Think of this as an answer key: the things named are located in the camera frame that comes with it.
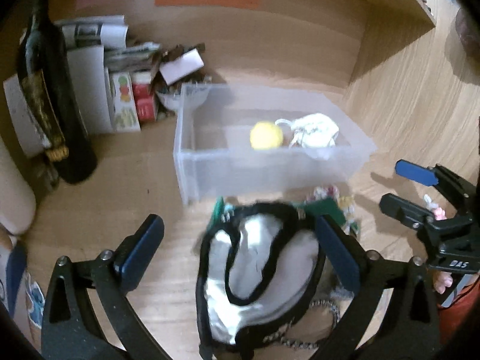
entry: white cylindrical object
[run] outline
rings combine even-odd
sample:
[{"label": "white cylindrical object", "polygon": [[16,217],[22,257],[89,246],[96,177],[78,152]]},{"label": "white cylindrical object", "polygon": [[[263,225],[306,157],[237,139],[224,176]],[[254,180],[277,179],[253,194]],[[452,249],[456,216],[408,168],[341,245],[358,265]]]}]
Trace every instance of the white cylindrical object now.
[{"label": "white cylindrical object", "polygon": [[28,230],[35,216],[35,195],[0,138],[0,223],[13,235]]}]

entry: yellow toy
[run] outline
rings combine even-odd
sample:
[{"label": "yellow toy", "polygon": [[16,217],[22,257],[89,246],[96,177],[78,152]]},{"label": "yellow toy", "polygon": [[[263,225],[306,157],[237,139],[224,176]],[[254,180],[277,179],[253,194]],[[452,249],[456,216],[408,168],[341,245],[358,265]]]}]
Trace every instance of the yellow toy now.
[{"label": "yellow toy", "polygon": [[283,143],[282,129],[272,122],[258,122],[250,130],[250,145],[255,150],[273,149]]}]

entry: bottle label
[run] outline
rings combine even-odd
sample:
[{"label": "bottle label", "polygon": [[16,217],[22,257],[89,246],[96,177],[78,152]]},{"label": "bottle label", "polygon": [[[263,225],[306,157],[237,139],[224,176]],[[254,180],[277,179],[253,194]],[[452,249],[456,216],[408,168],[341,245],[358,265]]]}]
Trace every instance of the bottle label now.
[{"label": "bottle label", "polygon": [[39,70],[25,77],[22,80],[22,87],[33,116],[50,140],[51,146],[45,147],[47,149],[45,150],[46,156],[52,162],[66,159],[69,155],[69,150],[65,144],[65,137],[58,119],[53,111],[43,71]]}]

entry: transparent plastic box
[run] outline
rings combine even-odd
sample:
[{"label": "transparent plastic box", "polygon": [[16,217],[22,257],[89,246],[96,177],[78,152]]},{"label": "transparent plastic box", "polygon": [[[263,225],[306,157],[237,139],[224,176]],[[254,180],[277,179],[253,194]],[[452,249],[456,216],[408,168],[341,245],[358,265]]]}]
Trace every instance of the transparent plastic box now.
[{"label": "transparent plastic box", "polygon": [[[180,97],[173,155],[184,204],[203,197],[347,181],[376,150],[374,142],[318,92],[184,84]],[[294,120],[315,113],[327,115],[338,125],[334,147],[251,148],[250,130],[257,122]]]}]

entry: dark glass bottle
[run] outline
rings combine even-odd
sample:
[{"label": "dark glass bottle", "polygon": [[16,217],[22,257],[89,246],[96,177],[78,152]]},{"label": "dark glass bottle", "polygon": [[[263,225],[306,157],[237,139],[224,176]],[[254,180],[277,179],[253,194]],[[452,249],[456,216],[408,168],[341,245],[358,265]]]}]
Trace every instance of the dark glass bottle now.
[{"label": "dark glass bottle", "polygon": [[49,0],[37,0],[20,45],[18,79],[42,128],[46,156],[69,184],[87,179],[97,157],[75,100],[62,31],[49,19]]}]

